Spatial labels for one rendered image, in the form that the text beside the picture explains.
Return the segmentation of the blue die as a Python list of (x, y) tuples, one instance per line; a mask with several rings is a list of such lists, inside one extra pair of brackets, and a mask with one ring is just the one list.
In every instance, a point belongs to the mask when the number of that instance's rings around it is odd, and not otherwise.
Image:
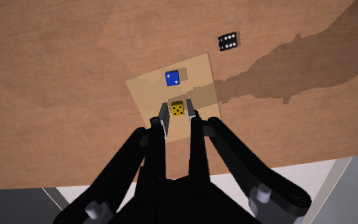
[(166, 78), (167, 86), (174, 86), (180, 84), (178, 70), (166, 72), (165, 78)]

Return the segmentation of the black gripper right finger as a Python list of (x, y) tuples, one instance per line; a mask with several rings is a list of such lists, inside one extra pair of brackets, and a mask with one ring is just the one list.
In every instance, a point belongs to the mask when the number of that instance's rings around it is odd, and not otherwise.
[[(186, 224), (216, 224), (204, 136), (209, 137), (262, 224), (301, 224), (312, 200), (267, 167), (218, 117), (202, 120), (186, 99), (191, 129)], [(204, 133), (203, 133), (204, 132)]]

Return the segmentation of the black die with white pips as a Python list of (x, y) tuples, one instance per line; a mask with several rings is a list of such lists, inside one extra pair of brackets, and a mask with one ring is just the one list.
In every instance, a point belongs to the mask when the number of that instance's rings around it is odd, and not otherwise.
[(220, 51), (225, 51), (237, 47), (236, 32), (218, 37), (218, 42)]

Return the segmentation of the yellow die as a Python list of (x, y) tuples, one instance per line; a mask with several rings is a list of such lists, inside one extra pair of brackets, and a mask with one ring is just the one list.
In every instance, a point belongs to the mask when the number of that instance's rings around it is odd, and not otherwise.
[(173, 116), (184, 115), (183, 101), (175, 101), (171, 103), (171, 110)]

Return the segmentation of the tan flat mat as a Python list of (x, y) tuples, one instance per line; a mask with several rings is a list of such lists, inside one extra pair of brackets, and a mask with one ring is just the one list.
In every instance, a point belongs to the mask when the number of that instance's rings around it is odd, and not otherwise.
[[(167, 86), (165, 73), (178, 70), (180, 84)], [(165, 143), (191, 137), (186, 99), (202, 120), (218, 117), (221, 120), (208, 54), (204, 53), (166, 67), (125, 80), (147, 126), (159, 115), (162, 103), (167, 102), (170, 120)], [(183, 101), (184, 115), (173, 116), (171, 103)]]

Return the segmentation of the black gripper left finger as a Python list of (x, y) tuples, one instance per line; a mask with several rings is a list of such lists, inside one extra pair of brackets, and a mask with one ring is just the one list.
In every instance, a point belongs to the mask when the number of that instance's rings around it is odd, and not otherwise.
[(125, 224), (158, 224), (159, 179), (166, 179), (169, 120), (165, 102), (159, 115), (150, 119), (151, 128), (135, 129), (90, 187), (63, 209), (53, 224), (107, 224), (119, 209), (144, 157)]

